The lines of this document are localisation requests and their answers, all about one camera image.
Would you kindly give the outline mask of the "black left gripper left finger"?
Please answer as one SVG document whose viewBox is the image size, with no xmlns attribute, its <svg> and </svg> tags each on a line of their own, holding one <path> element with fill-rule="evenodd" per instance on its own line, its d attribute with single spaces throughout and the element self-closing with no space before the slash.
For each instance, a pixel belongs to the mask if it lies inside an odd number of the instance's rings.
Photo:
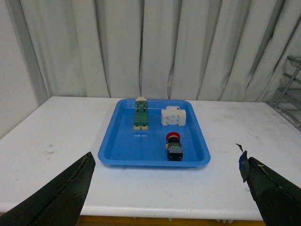
<svg viewBox="0 0 301 226">
<path fill-rule="evenodd" d="M 95 160 L 86 153 L 0 217 L 2 226 L 74 226 L 87 197 Z"/>
</svg>

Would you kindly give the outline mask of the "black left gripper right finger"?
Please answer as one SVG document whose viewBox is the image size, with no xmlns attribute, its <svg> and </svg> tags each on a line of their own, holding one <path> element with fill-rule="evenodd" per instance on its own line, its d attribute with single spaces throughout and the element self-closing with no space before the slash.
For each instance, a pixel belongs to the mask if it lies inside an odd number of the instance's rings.
<svg viewBox="0 0 301 226">
<path fill-rule="evenodd" d="M 301 224 L 301 189 L 276 173 L 238 144 L 242 155 L 239 171 L 248 184 L 253 200 L 267 226 L 299 226 Z"/>
</svg>

